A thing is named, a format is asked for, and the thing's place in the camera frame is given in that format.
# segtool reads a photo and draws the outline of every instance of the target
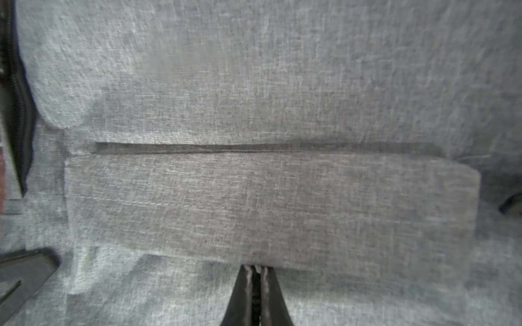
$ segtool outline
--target seat cushion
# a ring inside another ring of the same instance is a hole
[[[444,159],[313,152],[87,155],[65,174],[80,245],[448,284],[479,181]]]
[[[429,142],[454,157],[516,130],[519,8],[39,0],[18,16],[39,111],[77,138]]]

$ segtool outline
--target gray cushion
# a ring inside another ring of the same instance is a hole
[[[55,126],[76,126],[75,139],[429,142],[484,168],[522,157],[506,150],[522,148],[514,3],[29,0],[18,7],[38,108]]]
[[[452,283],[480,177],[442,159],[301,152],[79,156],[65,180],[81,245]]]

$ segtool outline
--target fabric texture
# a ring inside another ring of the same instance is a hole
[[[46,247],[61,266],[9,326],[217,325],[239,266],[208,259],[261,257],[271,237],[267,261],[330,259],[277,270],[296,326],[522,324],[522,222],[496,209],[522,190],[522,2],[18,0],[16,13],[43,119],[23,201],[8,176],[5,213],[19,215],[0,215],[0,252]],[[249,161],[260,152],[302,161]],[[302,159],[321,155],[364,159]],[[440,158],[482,173],[476,219],[476,172]]]
[[[442,283],[464,273],[480,182],[447,160],[304,152],[78,156],[65,179],[81,244]]]
[[[425,142],[522,159],[520,2],[18,2],[43,117],[95,142]]]

